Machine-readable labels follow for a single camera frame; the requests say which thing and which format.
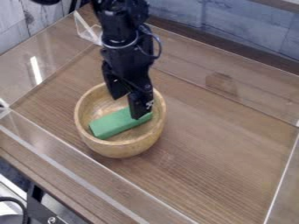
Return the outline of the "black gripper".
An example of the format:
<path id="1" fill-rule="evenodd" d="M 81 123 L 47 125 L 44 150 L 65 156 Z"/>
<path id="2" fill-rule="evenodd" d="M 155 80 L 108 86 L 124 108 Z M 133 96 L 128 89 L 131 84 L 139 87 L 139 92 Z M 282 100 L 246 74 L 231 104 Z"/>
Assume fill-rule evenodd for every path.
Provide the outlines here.
<path id="1" fill-rule="evenodd" d="M 136 120 L 152 111 L 149 69 L 161 52 L 160 39 L 148 25 L 137 27 L 135 40 L 128 45 L 104 44 L 100 50 L 108 92 L 115 100 L 127 95 L 131 117 Z"/>

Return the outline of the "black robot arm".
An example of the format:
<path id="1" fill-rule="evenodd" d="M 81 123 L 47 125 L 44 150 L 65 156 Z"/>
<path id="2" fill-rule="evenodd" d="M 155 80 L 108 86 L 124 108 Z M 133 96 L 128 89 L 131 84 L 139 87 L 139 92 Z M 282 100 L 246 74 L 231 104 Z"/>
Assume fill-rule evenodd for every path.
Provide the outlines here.
<path id="1" fill-rule="evenodd" d="M 149 69 L 163 47 L 145 20 L 145 0 L 89 0 L 101 26 L 101 73 L 115 100 L 127 96 L 129 115 L 139 119 L 152 111 Z"/>

